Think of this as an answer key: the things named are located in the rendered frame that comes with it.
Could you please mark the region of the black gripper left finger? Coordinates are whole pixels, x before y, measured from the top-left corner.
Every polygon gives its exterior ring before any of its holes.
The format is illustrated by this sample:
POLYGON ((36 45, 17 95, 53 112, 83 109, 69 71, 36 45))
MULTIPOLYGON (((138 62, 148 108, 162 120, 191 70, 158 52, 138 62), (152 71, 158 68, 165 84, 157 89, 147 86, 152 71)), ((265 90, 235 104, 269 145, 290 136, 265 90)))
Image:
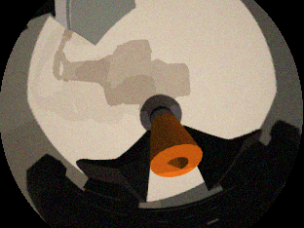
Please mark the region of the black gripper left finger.
POLYGON ((86 160, 75 161, 78 169, 86 177, 125 185, 141 204, 147 204, 149 179, 149 145, 151 145, 151 130, 143 136, 122 156, 116 160, 86 160))

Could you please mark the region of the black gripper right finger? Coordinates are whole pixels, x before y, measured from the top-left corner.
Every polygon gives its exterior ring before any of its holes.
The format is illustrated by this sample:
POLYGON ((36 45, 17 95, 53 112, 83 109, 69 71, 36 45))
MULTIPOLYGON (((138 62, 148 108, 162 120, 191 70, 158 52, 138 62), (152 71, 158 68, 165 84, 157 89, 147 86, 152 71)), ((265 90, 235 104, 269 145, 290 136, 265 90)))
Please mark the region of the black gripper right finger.
POLYGON ((203 150, 202 161, 199 162, 198 169, 202 174, 203 181, 206 182, 208 191, 221 187, 219 181, 227 175, 233 168, 239 154, 245 152, 256 140, 261 137, 264 130, 249 131, 248 134, 235 138, 217 137, 214 134, 203 133, 190 127, 183 126, 183 129, 190 133, 196 144, 203 150))

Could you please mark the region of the orange knob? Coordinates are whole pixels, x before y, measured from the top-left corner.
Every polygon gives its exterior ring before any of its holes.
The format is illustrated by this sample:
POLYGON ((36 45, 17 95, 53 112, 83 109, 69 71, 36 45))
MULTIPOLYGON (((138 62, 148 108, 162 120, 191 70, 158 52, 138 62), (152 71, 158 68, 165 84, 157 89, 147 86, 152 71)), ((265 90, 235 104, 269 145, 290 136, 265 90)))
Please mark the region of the orange knob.
POLYGON ((182 123, 171 114, 161 114, 152 121, 149 168, 159 176, 181 176, 202 161, 203 150, 182 123))

